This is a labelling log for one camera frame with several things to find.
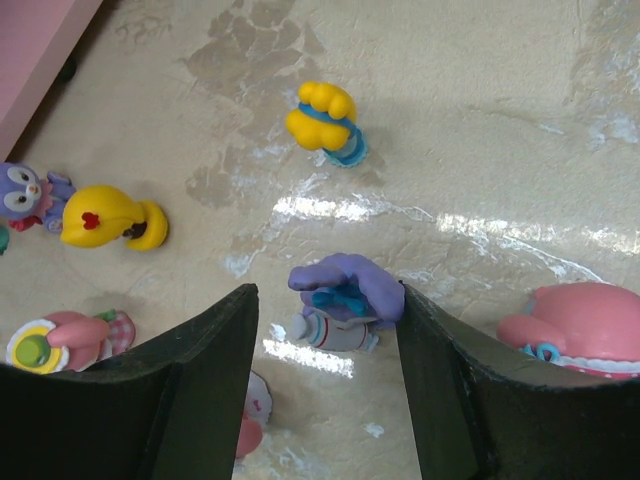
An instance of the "pink toy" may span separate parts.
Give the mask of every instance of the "pink toy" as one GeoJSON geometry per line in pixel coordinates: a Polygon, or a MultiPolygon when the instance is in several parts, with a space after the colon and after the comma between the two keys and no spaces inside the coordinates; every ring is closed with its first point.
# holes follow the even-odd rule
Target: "pink toy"
{"type": "Polygon", "coordinates": [[[135,326],[124,312],[95,317],[56,312],[20,328],[7,345],[6,360],[33,373],[80,372],[126,351],[135,336],[135,326]]]}
{"type": "Polygon", "coordinates": [[[273,399],[266,382],[259,375],[251,372],[236,447],[237,461],[241,461],[260,446],[263,437],[262,429],[269,421],[272,409],[273,399]]]}
{"type": "Polygon", "coordinates": [[[608,378],[640,374],[640,296],[603,283],[537,289],[498,339],[555,365],[608,378]]]}

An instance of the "pink checkered cloth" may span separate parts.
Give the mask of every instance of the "pink checkered cloth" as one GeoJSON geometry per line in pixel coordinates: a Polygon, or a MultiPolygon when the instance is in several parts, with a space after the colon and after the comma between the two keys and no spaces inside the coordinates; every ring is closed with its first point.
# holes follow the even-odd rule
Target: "pink checkered cloth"
{"type": "Polygon", "coordinates": [[[109,322],[109,341],[113,348],[113,355],[119,355],[129,350],[136,339],[136,327],[129,315],[122,311],[116,311],[116,318],[109,322]]]}

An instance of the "pink box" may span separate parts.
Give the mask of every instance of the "pink box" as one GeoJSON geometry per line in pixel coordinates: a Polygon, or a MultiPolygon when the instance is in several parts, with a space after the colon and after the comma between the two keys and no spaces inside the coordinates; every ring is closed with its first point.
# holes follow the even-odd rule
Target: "pink box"
{"type": "Polygon", "coordinates": [[[6,161],[102,0],[0,0],[0,161],[6,161]]]}

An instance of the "toy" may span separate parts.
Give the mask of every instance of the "toy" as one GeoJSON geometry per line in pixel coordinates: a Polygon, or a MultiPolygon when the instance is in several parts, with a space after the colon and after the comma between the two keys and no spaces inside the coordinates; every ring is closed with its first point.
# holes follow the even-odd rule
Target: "toy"
{"type": "Polygon", "coordinates": [[[7,248],[9,248],[9,230],[7,227],[0,226],[0,257],[4,255],[7,248]]]}
{"type": "Polygon", "coordinates": [[[336,253],[318,263],[295,267],[289,288],[300,292],[302,315],[326,313],[345,325],[366,323],[393,328],[404,311],[404,287],[393,275],[358,254],[336,253]]]}
{"type": "Polygon", "coordinates": [[[298,108],[286,127],[306,150],[323,149],[331,163],[352,168],[367,156],[367,139],[355,125],[356,105],[347,92],[330,83],[306,82],[298,90],[298,108]]]}
{"type": "Polygon", "coordinates": [[[0,163],[0,215],[9,227],[24,231],[35,224],[52,233],[62,230],[62,212],[76,189],[67,177],[53,172],[41,180],[24,165],[0,163]]]}
{"type": "Polygon", "coordinates": [[[498,339],[540,360],[609,378],[640,374],[640,296],[614,285],[537,289],[524,314],[498,326],[498,339]]]}
{"type": "Polygon", "coordinates": [[[60,240],[82,248],[100,247],[123,236],[133,250],[152,250],[164,243],[169,230],[155,202],[134,202],[107,185],[78,190],[67,202],[62,224],[60,240]]]}
{"type": "Polygon", "coordinates": [[[121,311],[94,317],[56,312],[20,328],[7,345],[6,361],[32,373],[81,372],[126,351],[135,336],[133,322],[121,311]]]}
{"type": "Polygon", "coordinates": [[[307,339],[312,347],[333,352],[361,350],[373,351],[380,340],[369,332],[368,322],[375,318],[354,317],[348,322],[337,322],[326,313],[316,310],[308,316],[293,316],[289,333],[296,340],[307,339]]]}
{"type": "Polygon", "coordinates": [[[273,399],[266,382],[259,375],[251,372],[236,447],[237,461],[260,446],[263,437],[262,429],[267,424],[272,410],[273,399]]]}

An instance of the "black wheel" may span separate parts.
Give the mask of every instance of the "black wheel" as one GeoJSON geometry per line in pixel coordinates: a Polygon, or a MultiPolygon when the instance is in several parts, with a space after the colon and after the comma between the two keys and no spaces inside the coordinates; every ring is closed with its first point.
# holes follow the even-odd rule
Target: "black wheel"
{"type": "Polygon", "coordinates": [[[64,62],[64,65],[60,69],[60,73],[58,73],[56,81],[59,83],[69,83],[76,74],[77,69],[78,63],[76,62],[75,58],[67,58],[66,62],[64,62]]]}

